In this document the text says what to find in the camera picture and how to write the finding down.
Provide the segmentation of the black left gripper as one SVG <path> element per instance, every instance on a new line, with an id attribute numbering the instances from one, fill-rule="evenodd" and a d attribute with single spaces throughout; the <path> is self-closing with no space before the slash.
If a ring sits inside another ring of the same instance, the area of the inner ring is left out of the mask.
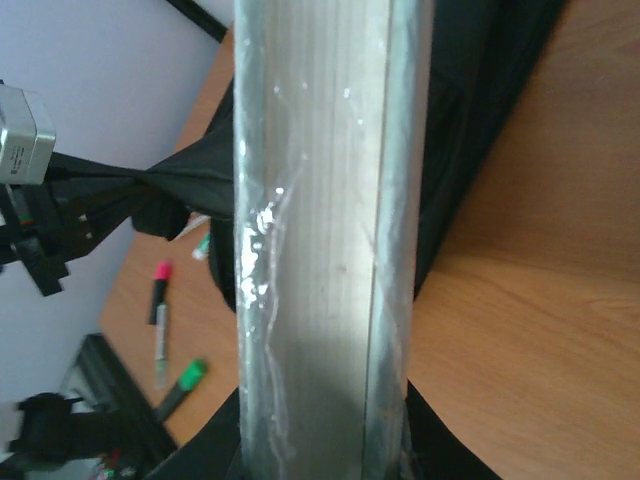
<path id="1" fill-rule="evenodd" d="M 1 264 L 23 264 L 43 295 L 63 290 L 67 263 L 88 255 L 150 199 L 128 176 L 57 177 L 1 186 Z"/>

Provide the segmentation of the grey Gatsby book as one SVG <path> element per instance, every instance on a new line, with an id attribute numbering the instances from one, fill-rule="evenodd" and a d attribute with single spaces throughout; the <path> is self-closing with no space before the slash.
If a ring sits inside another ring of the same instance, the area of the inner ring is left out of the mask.
<path id="1" fill-rule="evenodd" d="M 395 479 L 434 5 L 235 5 L 242 472 Z"/>

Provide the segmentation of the black student backpack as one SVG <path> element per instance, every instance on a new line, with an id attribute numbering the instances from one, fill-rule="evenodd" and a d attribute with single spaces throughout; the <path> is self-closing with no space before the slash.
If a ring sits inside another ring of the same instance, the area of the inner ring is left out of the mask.
<path id="1" fill-rule="evenodd" d="M 420 182 L 414 299 L 453 217 L 526 83 L 562 10 L 559 1 L 430 1 L 434 5 Z M 211 268 L 237 318 L 234 112 L 146 171 L 55 156 L 69 173 L 130 174 L 212 215 Z M 407 377 L 405 465 L 395 479 L 491 479 Z M 154 479 L 247 479 L 239 385 L 202 430 L 151 472 Z"/>

